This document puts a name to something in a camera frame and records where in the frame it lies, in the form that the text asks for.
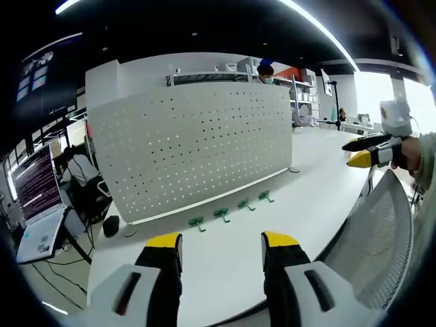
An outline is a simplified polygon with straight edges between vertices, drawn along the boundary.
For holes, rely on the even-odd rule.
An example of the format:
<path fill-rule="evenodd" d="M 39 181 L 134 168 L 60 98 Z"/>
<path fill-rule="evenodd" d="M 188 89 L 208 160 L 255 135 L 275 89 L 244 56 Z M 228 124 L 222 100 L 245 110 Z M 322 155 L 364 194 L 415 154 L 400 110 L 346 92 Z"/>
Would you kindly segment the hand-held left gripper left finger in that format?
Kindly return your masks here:
<path fill-rule="evenodd" d="M 87 326 L 176 326 L 182 294 L 183 235 L 147 241 L 135 264 L 125 264 L 98 287 Z"/>

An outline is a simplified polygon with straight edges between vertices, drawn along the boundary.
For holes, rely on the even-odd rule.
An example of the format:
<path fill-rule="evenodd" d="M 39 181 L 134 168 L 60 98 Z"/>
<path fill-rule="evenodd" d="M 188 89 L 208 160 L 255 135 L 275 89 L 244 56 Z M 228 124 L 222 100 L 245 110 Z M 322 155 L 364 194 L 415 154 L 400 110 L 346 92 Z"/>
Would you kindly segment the person's right hand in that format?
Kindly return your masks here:
<path fill-rule="evenodd" d="M 415 137 L 407 137 L 402 139 L 401 153 L 404 157 L 403 163 L 398 163 L 395 160 L 391 161 L 393 170 L 401 168 L 408 171 L 411 175 L 418 171 L 422 158 L 420 139 Z"/>

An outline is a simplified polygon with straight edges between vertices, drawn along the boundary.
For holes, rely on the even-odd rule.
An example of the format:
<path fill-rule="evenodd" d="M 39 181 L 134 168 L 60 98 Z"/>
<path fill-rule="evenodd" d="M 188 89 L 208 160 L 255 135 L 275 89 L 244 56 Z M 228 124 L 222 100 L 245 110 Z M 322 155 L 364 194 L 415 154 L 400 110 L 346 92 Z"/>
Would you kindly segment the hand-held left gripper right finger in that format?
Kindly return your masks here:
<path fill-rule="evenodd" d="M 264 231 L 262 266 L 271 326 L 378 326 L 382 311 L 357 300 L 352 285 L 299 242 Z"/>

